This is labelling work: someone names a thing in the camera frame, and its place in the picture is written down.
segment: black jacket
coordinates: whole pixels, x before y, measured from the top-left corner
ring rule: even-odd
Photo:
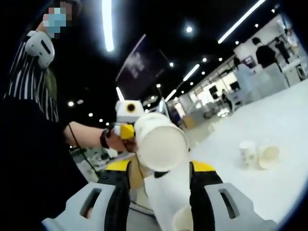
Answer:
[[[273,51],[269,46],[261,46],[256,51],[258,63],[263,68],[266,68],[274,63],[278,63],[276,59],[276,52]]]

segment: black ceiling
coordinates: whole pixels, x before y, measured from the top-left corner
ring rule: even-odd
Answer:
[[[13,50],[18,38],[33,20],[38,22],[37,12],[42,1],[8,1],[4,17],[7,21],[19,21],[8,28],[8,47]],[[183,77],[197,63],[201,65],[191,77],[197,83],[204,76],[201,71],[210,73],[219,65],[218,58],[227,59],[233,54],[235,41],[246,41],[275,15],[270,11],[274,0],[267,0],[222,44],[217,40],[256,2],[256,0],[113,0],[113,30],[115,50],[107,53],[104,47],[101,0],[84,1],[84,9],[79,26],[72,33],[56,41],[56,58],[52,67],[55,71],[59,99],[84,101],[81,105],[69,108],[67,113],[79,122],[92,126],[103,126],[115,119],[114,105],[117,100],[115,77],[134,45],[143,34],[157,46],[170,62],[157,80],[162,85],[166,97]],[[185,33],[190,25],[193,32]],[[187,92],[188,83],[180,87]]]

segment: hand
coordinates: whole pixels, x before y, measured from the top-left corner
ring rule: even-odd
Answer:
[[[111,130],[110,137],[106,137],[106,142],[110,148],[118,152],[128,151],[134,153],[137,150],[135,139],[122,140],[121,137],[115,134],[113,129]]]

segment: yellow panel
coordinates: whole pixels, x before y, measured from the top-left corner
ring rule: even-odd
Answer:
[[[192,160],[192,165],[193,165],[195,172],[215,171],[215,169],[211,165],[200,162],[200,161]]]
[[[128,140],[135,136],[134,127],[131,124],[121,124],[121,139]]]
[[[119,160],[108,165],[105,170],[126,171],[130,160]]]

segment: black shirt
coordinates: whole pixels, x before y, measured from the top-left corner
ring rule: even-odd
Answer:
[[[256,51],[258,63],[263,68],[266,68],[274,63],[277,63],[276,52],[273,51],[269,46],[260,46]]]
[[[25,53],[23,42],[3,99],[1,182],[12,226],[36,230],[54,218],[66,201],[87,184],[68,152],[57,102],[46,87],[46,70]]]

